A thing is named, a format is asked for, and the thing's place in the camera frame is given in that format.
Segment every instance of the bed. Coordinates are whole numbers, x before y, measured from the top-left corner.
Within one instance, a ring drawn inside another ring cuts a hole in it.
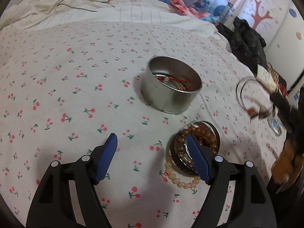
[[[178,188],[164,163],[171,136],[192,121],[211,122],[219,155],[252,161],[268,182],[286,131],[277,137],[266,120],[250,120],[240,107],[236,84],[252,73],[213,24],[157,0],[60,1],[23,0],[0,18],[0,194],[22,224],[50,162],[90,154],[111,132],[118,149],[96,191],[113,227],[191,226],[209,187],[200,181],[195,189]],[[143,100],[140,82],[154,56],[175,57],[200,75],[203,88],[183,114]],[[244,96],[248,106],[250,97],[271,105],[256,84]],[[233,192],[231,182],[219,224]],[[71,193],[84,224],[74,186]]]

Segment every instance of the blue gripper pad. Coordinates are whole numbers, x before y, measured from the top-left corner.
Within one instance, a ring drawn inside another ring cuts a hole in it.
[[[210,181],[209,164],[198,147],[198,141],[193,136],[195,135],[187,135],[187,148],[199,177],[208,184]]]
[[[110,140],[107,141],[105,145],[105,149],[97,163],[96,166],[96,175],[95,180],[97,181],[97,184],[105,178],[105,175],[107,174],[107,171],[109,169],[110,163],[113,159],[113,156],[116,152],[118,144],[117,135],[113,134],[113,136],[110,138]]]

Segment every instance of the black jacket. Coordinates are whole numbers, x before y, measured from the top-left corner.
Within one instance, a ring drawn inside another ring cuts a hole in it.
[[[230,43],[233,55],[245,64],[251,72],[257,74],[257,65],[268,69],[264,47],[265,40],[252,29],[246,20],[238,17],[234,20],[234,31],[220,23],[216,28]]]

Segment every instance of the pink cloth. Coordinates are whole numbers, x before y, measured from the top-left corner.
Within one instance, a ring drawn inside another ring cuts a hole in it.
[[[172,6],[177,8],[177,13],[179,15],[186,15],[189,17],[196,17],[198,19],[203,19],[205,17],[211,16],[210,13],[207,12],[198,12],[192,7],[186,7],[183,0],[171,0]]]

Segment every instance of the round tin lid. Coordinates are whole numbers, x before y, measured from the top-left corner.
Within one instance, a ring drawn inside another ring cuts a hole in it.
[[[279,123],[273,118],[273,117],[268,117],[267,122],[269,127],[274,131],[276,136],[280,136],[282,134],[282,129]]]

